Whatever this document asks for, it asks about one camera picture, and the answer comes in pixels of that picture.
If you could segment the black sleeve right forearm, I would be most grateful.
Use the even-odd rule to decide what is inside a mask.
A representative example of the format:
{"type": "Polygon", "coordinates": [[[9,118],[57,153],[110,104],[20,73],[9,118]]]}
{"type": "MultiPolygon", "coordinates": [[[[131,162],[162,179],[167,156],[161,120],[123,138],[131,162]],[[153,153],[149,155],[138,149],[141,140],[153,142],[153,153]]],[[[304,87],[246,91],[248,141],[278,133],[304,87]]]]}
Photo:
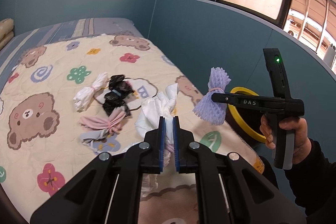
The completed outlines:
{"type": "Polygon", "coordinates": [[[295,204],[303,207],[307,223],[335,223],[335,163],[324,157],[313,139],[309,155],[285,171],[295,204]]]}

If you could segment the person's right hand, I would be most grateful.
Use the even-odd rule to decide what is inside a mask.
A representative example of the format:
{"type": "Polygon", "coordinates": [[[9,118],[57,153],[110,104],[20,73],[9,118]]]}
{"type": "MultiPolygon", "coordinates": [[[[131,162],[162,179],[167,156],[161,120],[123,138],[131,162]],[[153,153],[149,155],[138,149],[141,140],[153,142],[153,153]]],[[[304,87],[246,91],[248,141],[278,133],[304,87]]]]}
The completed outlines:
{"type": "MultiPolygon", "coordinates": [[[[295,144],[293,150],[293,164],[302,162],[311,151],[311,141],[307,134],[307,122],[304,118],[286,118],[280,122],[280,128],[284,130],[295,131],[295,144]]],[[[272,129],[268,125],[266,116],[261,118],[260,131],[265,136],[265,145],[270,149],[275,149],[276,144],[273,141],[272,129]]]]}

